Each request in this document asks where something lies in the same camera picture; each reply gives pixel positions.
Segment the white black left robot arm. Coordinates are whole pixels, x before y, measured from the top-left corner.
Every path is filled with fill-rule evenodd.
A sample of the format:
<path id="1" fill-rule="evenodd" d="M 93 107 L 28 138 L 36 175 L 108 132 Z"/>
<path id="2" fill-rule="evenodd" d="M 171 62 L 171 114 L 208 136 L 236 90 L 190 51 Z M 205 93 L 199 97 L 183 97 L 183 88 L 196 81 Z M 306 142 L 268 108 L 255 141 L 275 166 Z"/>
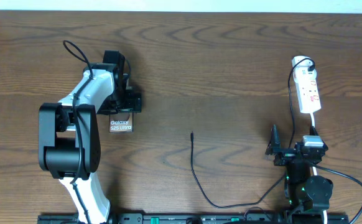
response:
<path id="1" fill-rule="evenodd" d="M 142 96 L 129 87 L 124 73 L 128 63 L 120 52 L 105 51 L 102 62 L 89 63 L 66 97 L 39 108 L 39 166 L 68 190 L 79 223 L 110 219 L 111 203 L 96 172 L 101 158 L 97 116 L 141 112 Z"/>

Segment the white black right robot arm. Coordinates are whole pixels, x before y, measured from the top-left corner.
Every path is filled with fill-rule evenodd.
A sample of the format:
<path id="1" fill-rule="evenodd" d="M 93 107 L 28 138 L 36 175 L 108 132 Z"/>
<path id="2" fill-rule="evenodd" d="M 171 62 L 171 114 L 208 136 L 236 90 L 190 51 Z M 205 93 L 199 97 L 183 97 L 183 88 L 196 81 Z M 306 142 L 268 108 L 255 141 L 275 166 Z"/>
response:
<path id="1" fill-rule="evenodd" d="M 294 147 L 283 148 L 277 128 L 271 128 L 266 155 L 274 156 L 275 166 L 284 166 L 285 196 L 290 209 L 284 212 L 287 223 L 328 223 L 327 210 L 333 182 L 317 174 L 314 165 L 322 161 L 328 146 L 314 127 Z"/>

